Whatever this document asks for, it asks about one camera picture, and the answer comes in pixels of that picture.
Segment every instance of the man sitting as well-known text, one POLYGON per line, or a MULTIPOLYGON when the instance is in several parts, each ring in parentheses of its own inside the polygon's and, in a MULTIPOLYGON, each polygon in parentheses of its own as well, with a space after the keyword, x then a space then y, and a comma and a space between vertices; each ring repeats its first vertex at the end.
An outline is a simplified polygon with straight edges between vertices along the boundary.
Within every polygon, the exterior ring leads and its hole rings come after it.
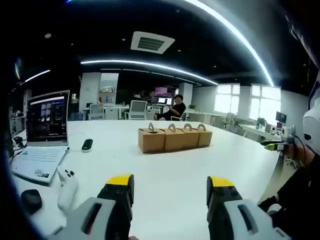
POLYGON ((186 105, 183 103, 184 97, 180 94, 176 95, 174 97, 174 106, 169 107, 169 111, 163 113, 163 114, 156 114, 153 116, 154 120, 166 120, 171 121, 171 117, 177 117, 180 118, 181 115, 186 110, 186 105))

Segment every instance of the air conditioning vent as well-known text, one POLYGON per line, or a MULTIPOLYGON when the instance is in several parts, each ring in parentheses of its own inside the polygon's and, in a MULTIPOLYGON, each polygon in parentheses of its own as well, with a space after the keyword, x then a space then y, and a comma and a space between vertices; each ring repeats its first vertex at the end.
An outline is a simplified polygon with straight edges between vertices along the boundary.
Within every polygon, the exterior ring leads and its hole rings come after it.
POLYGON ((163 54, 172 43, 174 39, 161 36, 149 32, 135 31, 133 33, 131 49, 138 51, 151 52, 155 54, 163 54))

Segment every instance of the laptop keyboard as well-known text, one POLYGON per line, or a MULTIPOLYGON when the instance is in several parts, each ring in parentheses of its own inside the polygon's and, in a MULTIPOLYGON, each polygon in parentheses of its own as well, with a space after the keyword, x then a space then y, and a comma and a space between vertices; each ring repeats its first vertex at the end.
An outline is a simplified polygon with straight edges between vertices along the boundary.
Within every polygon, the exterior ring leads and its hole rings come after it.
POLYGON ((28 146, 18 157, 28 161, 57 162, 61 161, 67 149, 67 146, 28 146))

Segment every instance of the black computer mouse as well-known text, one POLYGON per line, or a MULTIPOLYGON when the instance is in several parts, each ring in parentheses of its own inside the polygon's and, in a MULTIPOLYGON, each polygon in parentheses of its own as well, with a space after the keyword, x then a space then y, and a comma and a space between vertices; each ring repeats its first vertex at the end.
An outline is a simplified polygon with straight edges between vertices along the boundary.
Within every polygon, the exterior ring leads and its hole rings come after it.
POLYGON ((21 193, 21 201, 23 208, 30 214, 34 214, 42 207, 40 193, 36 189, 25 190, 21 193))

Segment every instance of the white game controller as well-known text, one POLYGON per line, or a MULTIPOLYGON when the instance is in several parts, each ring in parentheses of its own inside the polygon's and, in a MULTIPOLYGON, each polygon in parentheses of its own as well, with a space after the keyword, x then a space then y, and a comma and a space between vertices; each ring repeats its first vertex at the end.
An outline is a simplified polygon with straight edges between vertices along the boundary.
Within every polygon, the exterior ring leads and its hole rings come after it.
POLYGON ((75 173, 73 171, 66 170, 62 166, 57 167, 57 173, 61 180, 62 187, 58 198, 58 208, 67 213, 73 202, 78 187, 78 181, 75 178, 75 173))

